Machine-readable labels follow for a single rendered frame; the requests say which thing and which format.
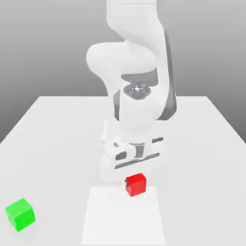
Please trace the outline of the small red cube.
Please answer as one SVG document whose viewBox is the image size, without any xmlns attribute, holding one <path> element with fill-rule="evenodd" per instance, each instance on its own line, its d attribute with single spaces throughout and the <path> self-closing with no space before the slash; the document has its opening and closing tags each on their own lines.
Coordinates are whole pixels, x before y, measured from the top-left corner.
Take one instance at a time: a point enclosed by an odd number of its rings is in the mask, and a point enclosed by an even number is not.
<svg viewBox="0 0 246 246">
<path fill-rule="evenodd" d="M 126 191 L 129 196 L 134 197 L 146 191 L 147 179 L 142 173 L 138 173 L 125 179 Z"/>
</svg>

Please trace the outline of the small green cube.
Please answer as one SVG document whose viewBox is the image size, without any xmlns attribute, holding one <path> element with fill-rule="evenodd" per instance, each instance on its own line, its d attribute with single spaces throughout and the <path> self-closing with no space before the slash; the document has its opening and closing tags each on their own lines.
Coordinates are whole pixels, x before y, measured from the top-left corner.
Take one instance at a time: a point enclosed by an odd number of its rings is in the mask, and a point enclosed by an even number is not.
<svg viewBox="0 0 246 246">
<path fill-rule="evenodd" d="M 33 207 L 24 199 L 20 199 L 5 208 L 9 222 L 19 232 L 36 221 Z"/>
</svg>

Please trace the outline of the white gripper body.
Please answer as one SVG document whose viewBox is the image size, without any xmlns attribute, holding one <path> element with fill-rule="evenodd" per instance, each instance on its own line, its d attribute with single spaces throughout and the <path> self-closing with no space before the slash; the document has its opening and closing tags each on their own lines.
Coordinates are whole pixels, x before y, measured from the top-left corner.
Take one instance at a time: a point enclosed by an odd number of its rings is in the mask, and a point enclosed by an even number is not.
<svg viewBox="0 0 246 246">
<path fill-rule="evenodd" d="M 163 151 L 154 150 L 136 158 L 135 149 L 106 150 L 100 161 L 100 176 L 107 183 L 122 181 L 138 173 L 148 176 L 164 163 Z"/>
</svg>

